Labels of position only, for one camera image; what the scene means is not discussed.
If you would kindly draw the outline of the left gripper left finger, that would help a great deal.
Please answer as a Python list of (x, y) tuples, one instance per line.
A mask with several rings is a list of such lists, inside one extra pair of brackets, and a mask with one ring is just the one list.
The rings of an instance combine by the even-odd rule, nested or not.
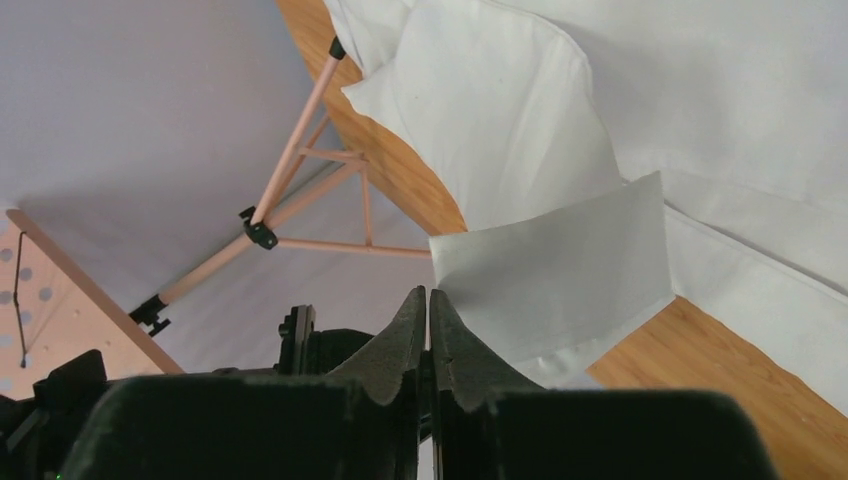
[(427, 294), (321, 376), (129, 378), (96, 404), (65, 479), (413, 479)]

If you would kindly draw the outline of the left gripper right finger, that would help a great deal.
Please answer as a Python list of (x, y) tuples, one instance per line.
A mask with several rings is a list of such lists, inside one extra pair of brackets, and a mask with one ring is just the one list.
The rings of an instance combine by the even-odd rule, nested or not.
[(438, 479), (773, 479), (731, 397), (686, 389), (546, 389), (431, 293)]

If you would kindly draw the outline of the white long sleeve shirt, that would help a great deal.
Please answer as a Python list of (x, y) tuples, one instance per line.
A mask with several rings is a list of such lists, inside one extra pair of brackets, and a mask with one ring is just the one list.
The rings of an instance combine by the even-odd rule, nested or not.
[(660, 171), (685, 298), (847, 407), (847, 5), (522, 1), (594, 68), (626, 178)]

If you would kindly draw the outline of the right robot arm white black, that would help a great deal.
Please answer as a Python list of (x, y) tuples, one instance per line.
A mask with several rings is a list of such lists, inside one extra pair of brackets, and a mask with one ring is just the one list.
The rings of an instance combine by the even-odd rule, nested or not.
[[(308, 426), (324, 399), (305, 391), (222, 390), (208, 371), (148, 376), (133, 398), (120, 441), (96, 463), (103, 479), (326, 479), (337, 458), (325, 427)], [(91, 349), (35, 382), (31, 396), (1, 400), (1, 475), (58, 479), (85, 422), (114, 386)]]

